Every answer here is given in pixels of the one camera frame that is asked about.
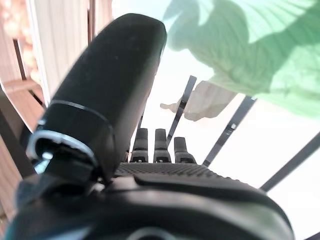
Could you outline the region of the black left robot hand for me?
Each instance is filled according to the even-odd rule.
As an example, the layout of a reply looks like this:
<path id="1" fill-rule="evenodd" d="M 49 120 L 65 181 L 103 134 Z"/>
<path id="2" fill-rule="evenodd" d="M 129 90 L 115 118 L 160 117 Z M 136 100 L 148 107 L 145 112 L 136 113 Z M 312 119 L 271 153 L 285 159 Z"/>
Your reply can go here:
<path id="1" fill-rule="evenodd" d="M 192 162 L 126 162 L 166 40 L 161 21 L 128 13 L 88 45 L 28 140 L 48 165 L 19 183 L 5 239 L 294 239 L 259 189 Z"/>

